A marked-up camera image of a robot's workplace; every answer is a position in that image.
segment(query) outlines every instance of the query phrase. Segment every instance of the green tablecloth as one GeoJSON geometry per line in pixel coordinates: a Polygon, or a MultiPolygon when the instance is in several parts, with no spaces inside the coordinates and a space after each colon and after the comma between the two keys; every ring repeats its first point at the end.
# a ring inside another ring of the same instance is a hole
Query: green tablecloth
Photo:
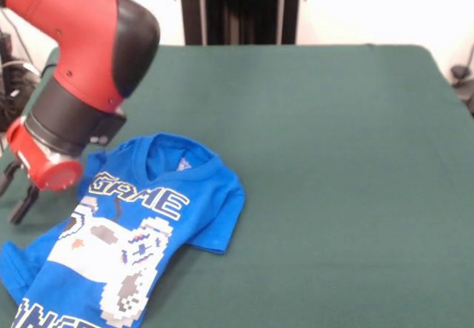
{"type": "MultiPolygon", "coordinates": [[[[143,327],[474,326],[474,123],[426,50],[162,47],[124,109],[112,147],[186,135],[247,191],[228,253],[178,253],[143,327]]],[[[45,193],[12,227],[25,190],[19,176],[0,199],[2,242],[75,203],[45,193]]],[[[8,327],[3,288],[0,302],[8,327]]]]}

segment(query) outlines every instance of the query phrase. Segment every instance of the red robot arm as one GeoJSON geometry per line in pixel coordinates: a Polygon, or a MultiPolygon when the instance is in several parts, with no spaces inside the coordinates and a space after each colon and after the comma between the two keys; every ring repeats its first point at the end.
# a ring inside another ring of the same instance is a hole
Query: red robot arm
{"type": "Polygon", "coordinates": [[[59,62],[30,112],[12,123],[16,160],[0,178],[0,195],[18,168],[31,180],[14,211],[19,223],[40,190],[61,191],[81,177],[77,160],[90,143],[106,145],[125,123],[121,103],[148,71],[159,25],[131,0],[0,0],[59,45],[59,62]]]}

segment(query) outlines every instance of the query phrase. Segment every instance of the white graphic print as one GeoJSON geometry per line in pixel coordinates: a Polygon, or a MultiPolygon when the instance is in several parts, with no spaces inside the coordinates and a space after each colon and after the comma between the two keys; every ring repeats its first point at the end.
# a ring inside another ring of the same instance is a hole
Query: white graphic print
{"type": "MultiPolygon", "coordinates": [[[[115,200],[120,216],[120,203],[115,200]]],[[[128,230],[115,221],[95,217],[97,210],[97,198],[82,199],[48,260],[104,283],[101,317],[112,327],[131,327],[147,304],[173,228],[164,219],[149,217],[128,230]]]]}

